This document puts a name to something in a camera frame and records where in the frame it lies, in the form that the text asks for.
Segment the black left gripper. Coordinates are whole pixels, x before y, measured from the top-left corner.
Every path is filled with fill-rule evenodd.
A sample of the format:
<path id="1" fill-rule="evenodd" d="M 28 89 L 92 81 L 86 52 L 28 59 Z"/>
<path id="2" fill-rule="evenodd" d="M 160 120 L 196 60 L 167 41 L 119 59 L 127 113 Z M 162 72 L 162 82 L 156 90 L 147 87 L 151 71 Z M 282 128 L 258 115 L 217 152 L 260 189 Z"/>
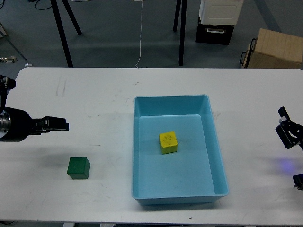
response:
<path id="1" fill-rule="evenodd" d="M 33 128 L 33 135 L 41 135 L 52 131 L 69 131 L 69 123 L 65 118 L 45 116 L 41 119 L 32 119 L 24 111 L 5 107 L 0 114 L 0 141 L 23 141 Z"/>

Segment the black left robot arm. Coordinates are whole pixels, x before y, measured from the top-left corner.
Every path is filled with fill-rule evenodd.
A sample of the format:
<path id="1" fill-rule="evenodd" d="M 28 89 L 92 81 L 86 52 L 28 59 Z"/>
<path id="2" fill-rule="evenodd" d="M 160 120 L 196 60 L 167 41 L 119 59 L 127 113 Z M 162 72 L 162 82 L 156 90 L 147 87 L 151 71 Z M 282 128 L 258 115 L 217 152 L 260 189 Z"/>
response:
<path id="1" fill-rule="evenodd" d="M 20 109 L 6 107 L 7 95 L 16 86 L 15 80 L 0 77 L 0 140 L 1 142 L 20 142 L 29 135 L 41 135 L 51 131 L 68 131 L 69 124 L 64 118 L 45 116 L 31 118 Z"/>

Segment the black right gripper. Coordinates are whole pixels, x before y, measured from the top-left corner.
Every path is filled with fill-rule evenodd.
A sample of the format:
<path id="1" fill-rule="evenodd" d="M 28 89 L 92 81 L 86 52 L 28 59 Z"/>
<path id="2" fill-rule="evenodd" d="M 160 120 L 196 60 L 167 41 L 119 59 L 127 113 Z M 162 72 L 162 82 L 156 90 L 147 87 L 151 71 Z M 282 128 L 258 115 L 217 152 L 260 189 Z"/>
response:
<path id="1" fill-rule="evenodd" d="M 294 122 L 290 120 L 284 106 L 278 109 L 278 113 L 280 115 L 280 125 L 276 127 L 276 132 L 285 148 L 290 149 L 298 145 L 303 149 L 303 127 L 299 124 L 294 124 Z"/>

